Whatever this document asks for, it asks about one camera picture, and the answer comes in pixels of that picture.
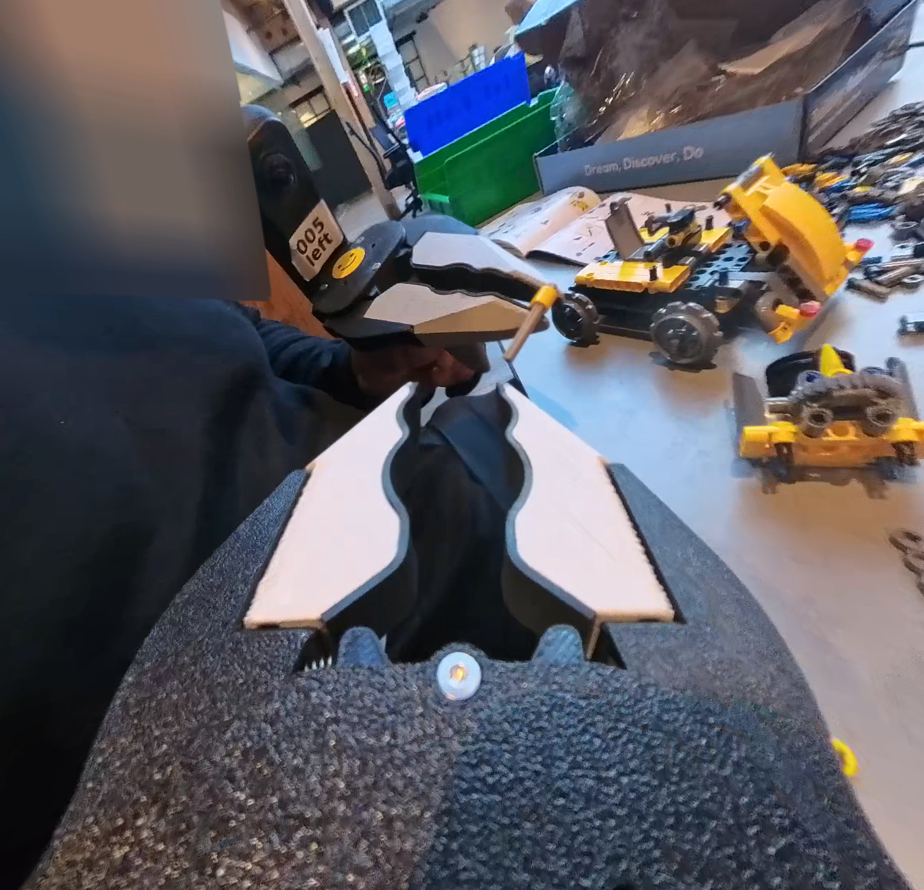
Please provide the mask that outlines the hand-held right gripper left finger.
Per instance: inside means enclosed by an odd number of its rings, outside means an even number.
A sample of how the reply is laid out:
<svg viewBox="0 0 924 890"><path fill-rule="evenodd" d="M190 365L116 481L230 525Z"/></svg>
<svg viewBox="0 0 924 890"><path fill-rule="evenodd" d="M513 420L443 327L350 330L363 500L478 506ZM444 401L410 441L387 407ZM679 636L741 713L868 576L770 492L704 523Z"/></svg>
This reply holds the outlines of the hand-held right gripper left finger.
<svg viewBox="0 0 924 890"><path fill-rule="evenodd" d="M396 456L420 430L421 394L406 384L315 457L260 572L246 630L387 630L398 606L372 606L376 587L399 582L410 520L395 492Z"/></svg>

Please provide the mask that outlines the blue plastic crate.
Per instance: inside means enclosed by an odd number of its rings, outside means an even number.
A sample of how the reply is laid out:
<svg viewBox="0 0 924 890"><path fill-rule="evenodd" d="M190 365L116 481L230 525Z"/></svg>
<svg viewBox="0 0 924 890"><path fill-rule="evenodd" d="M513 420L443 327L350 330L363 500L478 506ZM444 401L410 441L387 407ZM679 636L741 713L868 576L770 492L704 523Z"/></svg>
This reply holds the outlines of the blue plastic crate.
<svg viewBox="0 0 924 890"><path fill-rule="evenodd" d="M516 52L408 108L410 150L431 155L529 101L526 55Z"/></svg>

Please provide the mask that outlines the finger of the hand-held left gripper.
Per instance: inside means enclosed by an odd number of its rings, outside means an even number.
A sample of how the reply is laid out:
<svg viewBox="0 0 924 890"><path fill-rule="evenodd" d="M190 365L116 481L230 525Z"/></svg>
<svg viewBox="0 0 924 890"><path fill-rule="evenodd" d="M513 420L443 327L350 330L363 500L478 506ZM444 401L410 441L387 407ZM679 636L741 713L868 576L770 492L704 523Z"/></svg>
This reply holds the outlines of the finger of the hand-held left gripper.
<svg viewBox="0 0 924 890"><path fill-rule="evenodd" d="M422 282L441 291L491 294L527 302L547 282L525 260L479 235L428 232L411 249Z"/></svg>
<svg viewBox="0 0 924 890"><path fill-rule="evenodd" d="M404 326L423 345L456 347L507 340L528 317L528 308L505 297L442 292L425 284L398 283L376 296L365 311L371 322Z"/></svg>

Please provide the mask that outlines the pile of small connector pieces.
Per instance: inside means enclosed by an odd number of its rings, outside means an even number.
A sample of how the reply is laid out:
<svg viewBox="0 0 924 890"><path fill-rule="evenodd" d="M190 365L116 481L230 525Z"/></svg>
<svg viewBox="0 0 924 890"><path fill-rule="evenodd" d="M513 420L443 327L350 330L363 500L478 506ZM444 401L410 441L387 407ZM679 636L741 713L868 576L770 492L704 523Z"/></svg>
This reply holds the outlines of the pile of small connector pieces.
<svg viewBox="0 0 924 890"><path fill-rule="evenodd" d="M782 171L838 223L922 222L922 150L839 153Z"/></svg>

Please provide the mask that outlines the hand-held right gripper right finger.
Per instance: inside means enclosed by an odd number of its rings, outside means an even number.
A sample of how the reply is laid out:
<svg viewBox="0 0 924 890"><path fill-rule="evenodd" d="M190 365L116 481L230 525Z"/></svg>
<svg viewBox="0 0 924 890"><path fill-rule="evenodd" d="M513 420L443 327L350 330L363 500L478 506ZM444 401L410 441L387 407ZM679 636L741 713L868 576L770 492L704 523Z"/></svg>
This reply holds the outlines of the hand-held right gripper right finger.
<svg viewBox="0 0 924 890"><path fill-rule="evenodd" d="M674 624L663 575L603 456L513 387L500 396L522 468L504 529L512 616L538 637L571 627L586 657L608 624Z"/></svg>

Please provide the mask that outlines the yellow brick vehicle model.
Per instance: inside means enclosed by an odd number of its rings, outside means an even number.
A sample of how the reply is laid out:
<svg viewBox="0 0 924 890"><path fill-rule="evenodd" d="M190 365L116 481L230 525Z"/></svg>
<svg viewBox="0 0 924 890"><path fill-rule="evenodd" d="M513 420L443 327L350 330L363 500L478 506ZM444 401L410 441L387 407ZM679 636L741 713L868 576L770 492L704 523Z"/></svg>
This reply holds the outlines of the yellow brick vehicle model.
<svg viewBox="0 0 924 890"><path fill-rule="evenodd" d="M614 195L606 240L551 307L574 345L600 334L653 343L697 371L743 328L784 344L814 328L872 243L846 241L832 214L760 157L707 206Z"/></svg>

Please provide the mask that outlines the green bin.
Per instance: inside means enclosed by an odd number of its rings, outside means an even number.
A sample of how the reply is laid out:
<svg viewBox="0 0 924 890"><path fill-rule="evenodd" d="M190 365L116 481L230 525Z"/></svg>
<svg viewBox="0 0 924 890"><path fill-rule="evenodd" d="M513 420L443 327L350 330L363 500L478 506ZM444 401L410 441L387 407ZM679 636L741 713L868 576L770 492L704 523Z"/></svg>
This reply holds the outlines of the green bin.
<svg viewBox="0 0 924 890"><path fill-rule="evenodd" d="M546 90L421 158L423 209L477 227L537 193L533 157L554 142L554 97Z"/></svg>

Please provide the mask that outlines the pale support post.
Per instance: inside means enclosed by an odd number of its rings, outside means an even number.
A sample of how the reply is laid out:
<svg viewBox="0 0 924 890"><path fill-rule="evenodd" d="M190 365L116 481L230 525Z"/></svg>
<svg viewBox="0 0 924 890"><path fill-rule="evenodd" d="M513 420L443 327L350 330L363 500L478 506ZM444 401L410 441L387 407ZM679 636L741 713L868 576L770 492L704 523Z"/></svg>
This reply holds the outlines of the pale support post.
<svg viewBox="0 0 924 890"><path fill-rule="evenodd" d="M401 210L392 191L385 184L382 154L372 136L372 113L361 97L352 71L344 67L341 59L331 59L308 0L283 0L283 4L299 39L306 46L341 125L351 138L352 148L370 182L372 192L386 216L397 221Z"/></svg>

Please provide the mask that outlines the pile of grey track links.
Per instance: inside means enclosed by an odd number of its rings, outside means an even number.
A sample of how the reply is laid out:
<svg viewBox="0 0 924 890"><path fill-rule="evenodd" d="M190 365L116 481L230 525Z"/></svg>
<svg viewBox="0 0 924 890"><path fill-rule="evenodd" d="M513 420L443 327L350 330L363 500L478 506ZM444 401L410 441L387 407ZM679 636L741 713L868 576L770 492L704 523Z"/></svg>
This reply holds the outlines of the pile of grey track links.
<svg viewBox="0 0 924 890"><path fill-rule="evenodd" d="M906 103L854 138L848 148L855 155L897 149L914 150L923 143L923 101Z"/></svg>

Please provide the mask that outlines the thin grey axle rod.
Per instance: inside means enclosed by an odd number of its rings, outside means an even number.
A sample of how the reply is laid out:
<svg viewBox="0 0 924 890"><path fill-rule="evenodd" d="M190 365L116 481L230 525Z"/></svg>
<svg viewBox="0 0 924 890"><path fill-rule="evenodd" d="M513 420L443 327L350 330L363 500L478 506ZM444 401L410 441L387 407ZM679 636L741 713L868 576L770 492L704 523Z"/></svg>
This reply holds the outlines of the thin grey axle rod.
<svg viewBox="0 0 924 890"><path fill-rule="evenodd" d="M541 333L547 330L548 326L549 322L547 307L541 304L530 305L528 311L526 312L526 316L523 319L523 322L517 329L508 346L505 348L503 359L508 364L513 365L515 359L523 350L523 347L528 339L536 332Z"/></svg>

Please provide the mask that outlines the person's dark clothing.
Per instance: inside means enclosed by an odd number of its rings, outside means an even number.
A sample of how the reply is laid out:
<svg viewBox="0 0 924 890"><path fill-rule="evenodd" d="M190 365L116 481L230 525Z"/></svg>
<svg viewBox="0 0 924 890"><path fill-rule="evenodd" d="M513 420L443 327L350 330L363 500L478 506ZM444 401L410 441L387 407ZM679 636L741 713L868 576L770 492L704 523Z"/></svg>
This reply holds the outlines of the person's dark clothing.
<svg viewBox="0 0 924 890"><path fill-rule="evenodd" d="M50 841L166 606L364 412L276 377L233 304L2 307L2 888Z"/></svg>

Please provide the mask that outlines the blue kit box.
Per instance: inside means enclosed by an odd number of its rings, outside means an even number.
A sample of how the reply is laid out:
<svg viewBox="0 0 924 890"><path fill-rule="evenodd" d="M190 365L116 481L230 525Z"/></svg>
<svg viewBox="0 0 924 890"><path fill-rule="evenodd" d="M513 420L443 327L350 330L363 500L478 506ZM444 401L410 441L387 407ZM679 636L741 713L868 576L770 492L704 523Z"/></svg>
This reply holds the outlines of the blue kit box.
<svg viewBox="0 0 924 890"><path fill-rule="evenodd" d="M899 72L922 0L536 0L515 31L561 78L544 193L735 177L814 155Z"/></svg>

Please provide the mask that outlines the person's left hand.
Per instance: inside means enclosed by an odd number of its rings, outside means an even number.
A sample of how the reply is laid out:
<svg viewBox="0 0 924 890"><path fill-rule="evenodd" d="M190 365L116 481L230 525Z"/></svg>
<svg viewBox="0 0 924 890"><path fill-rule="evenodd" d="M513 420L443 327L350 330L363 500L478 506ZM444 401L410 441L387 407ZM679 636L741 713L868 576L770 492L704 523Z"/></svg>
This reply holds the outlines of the person's left hand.
<svg viewBox="0 0 924 890"><path fill-rule="evenodd" d="M481 376L445 349L412 345L352 349L350 366L358 387L378 401L407 384L418 386L427 397L441 388L471 388Z"/></svg>

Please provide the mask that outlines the yellow brick wheel subassembly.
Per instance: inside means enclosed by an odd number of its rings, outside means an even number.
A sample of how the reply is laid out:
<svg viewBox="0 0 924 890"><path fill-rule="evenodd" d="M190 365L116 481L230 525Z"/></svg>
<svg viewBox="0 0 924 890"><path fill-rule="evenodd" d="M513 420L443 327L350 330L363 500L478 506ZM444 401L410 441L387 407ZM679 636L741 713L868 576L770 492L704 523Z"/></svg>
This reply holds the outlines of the yellow brick wheel subassembly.
<svg viewBox="0 0 924 890"><path fill-rule="evenodd" d="M826 344L731 379L739 458L780 479L822 469L914 468L923 422L907 365L879 366Z"/></svg>

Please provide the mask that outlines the white instruction booklet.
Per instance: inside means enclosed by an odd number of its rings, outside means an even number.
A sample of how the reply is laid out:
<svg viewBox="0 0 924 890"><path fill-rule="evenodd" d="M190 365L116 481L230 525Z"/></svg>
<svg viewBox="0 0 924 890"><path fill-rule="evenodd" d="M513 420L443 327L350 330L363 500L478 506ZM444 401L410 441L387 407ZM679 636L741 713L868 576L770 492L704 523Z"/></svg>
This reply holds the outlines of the white instruction booklet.
<svg viewBox="0 0 924 890"><path fill-rule="evenodd" d="M667 203L633 192L601 196L594 191L570 187L531 203L518 205L480 228L480 235L515 256L541 256L586 265L615 251L607 230L613 203L626 202L633 223L644 241L662 237L665 227L650 233L651 216L667 213Z"/></svg>

